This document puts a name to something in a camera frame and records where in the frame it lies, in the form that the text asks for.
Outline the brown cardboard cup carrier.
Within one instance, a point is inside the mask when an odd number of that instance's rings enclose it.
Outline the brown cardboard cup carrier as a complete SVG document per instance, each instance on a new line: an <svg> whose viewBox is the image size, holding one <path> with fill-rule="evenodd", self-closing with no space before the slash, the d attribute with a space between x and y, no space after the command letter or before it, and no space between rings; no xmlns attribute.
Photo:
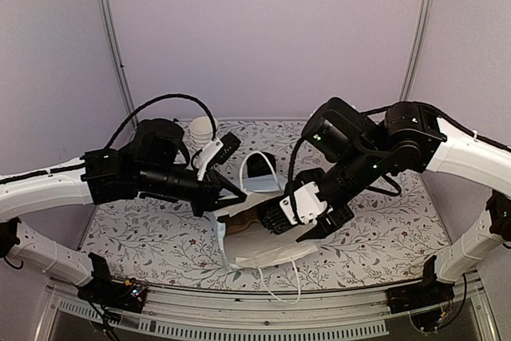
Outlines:
<svg viewBox="0 0 511 341"><path fill-rule="evenodd" d="M240 212L235 216L229 216L224 220L226 234L233 235L250 228L252 224L261 224L258 212L255 208Z"/></svg>

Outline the stack of black lids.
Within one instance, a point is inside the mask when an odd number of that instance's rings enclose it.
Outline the stack of black lids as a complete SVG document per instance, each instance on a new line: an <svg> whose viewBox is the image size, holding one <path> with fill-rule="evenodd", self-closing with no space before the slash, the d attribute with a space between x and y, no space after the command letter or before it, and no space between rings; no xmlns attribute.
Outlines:
<svg viewBox="0 0 511 341"><path fill-rule="evenodd" d="M276 158L273 154L263 152L264 156L269 160L271 166L276 170ZM271 168L266 160L258 153L251 155L247 160L248 178L271 175Z"/></svg>

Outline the white paper bag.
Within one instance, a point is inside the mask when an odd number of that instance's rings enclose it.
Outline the white paper bag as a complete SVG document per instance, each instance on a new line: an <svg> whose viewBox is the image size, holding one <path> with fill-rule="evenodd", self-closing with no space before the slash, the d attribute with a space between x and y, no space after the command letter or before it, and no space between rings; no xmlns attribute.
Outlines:
<svg viewBox="0 0 511 341"><path fill-rule="evenodd" d="M245 184L248 179L244 177L244 168L247 165L248 158L255 153L260 154L266 160L271 168L271 175L258 176L255 182L250 181L248 184ZM302 284L296 262L319 250L319 245L315 241L305 241L302 243L295 241L310 226L293 228L289 232L276 235L270 233L262 224L252 224L249 229L243 232L227 235L225 219L248 209L256 209L258 204L280 196L284 189L284 181L283 178L277 176L277 173L264 154L256 150L250 152L242 160L238 172L237 186L247 194L246 201L215 210L213 213L216 220L217 243L220 247L225 268L229 271L239 271L241 269L256 270L259 273L260 285L266 291L270 291L271 289L264 280L263 270L269 267L290 264L296 279L297 296L295 300L284 300L277 295L272 297L287 305L297 304L301 298Z"/></svg>

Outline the stack of paper cups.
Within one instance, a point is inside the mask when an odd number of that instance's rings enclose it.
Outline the stack of paper cups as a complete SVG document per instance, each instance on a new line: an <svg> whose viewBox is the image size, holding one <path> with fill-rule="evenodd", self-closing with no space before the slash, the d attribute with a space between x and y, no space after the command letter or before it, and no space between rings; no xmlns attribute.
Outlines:
<svg viewBox="0 0 511 341"><path fill-rule="evenodd" d="M200 149L208 144L213 137L213 129L207 116L197 117L189 125L193 145Z"/></svg>

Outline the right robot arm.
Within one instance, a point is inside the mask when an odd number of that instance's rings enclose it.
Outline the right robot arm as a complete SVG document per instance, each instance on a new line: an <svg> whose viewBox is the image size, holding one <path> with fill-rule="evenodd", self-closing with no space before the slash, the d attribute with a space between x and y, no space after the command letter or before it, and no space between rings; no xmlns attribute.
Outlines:
<svg viewBox="0 0 511 341"><path fill-rule="evenodd" d="M491 188L475 224L429 261L424 280L414 286L413 299L429 306L442 295L444 284L456 282L510 240L510 148L424 102L400 101L377 111L384 115L379 123L369 111L361 113L338 97L318 107L300 140L333 166L301 187L289 185L279 206L292 225L314 221L298 240L316 240L341 228L342 209L380 177L406 170L440 172Z"/></svg>

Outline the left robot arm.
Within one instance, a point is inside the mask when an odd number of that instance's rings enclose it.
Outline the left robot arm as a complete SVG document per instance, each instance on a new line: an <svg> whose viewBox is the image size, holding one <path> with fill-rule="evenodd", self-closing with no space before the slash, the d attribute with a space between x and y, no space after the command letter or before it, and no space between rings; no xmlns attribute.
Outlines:
<svg viewBox="0 0 511 341"><path fill-rule="evenodd" d="M105 259L83 255L35 232L21 217L71 205L101 205L137 197L190 203L201 217L239 204L247 195L213 169L240 145L236 136L212 138L191 155L175 121L145 119L120 149L112 137L104 148L60 165L1 179L1 257L29 262L45 273L85 287L102 304L119 296Z"/></svg>

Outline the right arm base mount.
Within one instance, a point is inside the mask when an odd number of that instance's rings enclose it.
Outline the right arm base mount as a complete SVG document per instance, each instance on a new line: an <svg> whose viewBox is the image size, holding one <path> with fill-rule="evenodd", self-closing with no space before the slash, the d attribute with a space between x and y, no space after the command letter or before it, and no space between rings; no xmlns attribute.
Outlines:
<svg viewBox="0 0 511 341"><path fill-rule="evenodd" d="M455 313L454 309L454 285L431 281L393 287L386 290L386 305L392 314L403 313L446 303L445 308L437 308L424 311L410 317L414 328L421 333L438 332L453 323L461 314L465 306L468 294L468 281L466 274L462 275L463 296Z"/></svg>

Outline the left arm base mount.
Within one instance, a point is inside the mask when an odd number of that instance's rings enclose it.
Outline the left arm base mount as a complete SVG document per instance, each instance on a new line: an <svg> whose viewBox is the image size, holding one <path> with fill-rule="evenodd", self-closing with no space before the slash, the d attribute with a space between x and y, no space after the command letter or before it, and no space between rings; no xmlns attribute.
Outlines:
<svg viewBox="0 0 511 341"><path fill-rule="evenodd" d="M141 313L147 299L147 285L135 278L118 282L111 278L93 277L78 287L78 297L103 308Z"/></svg>

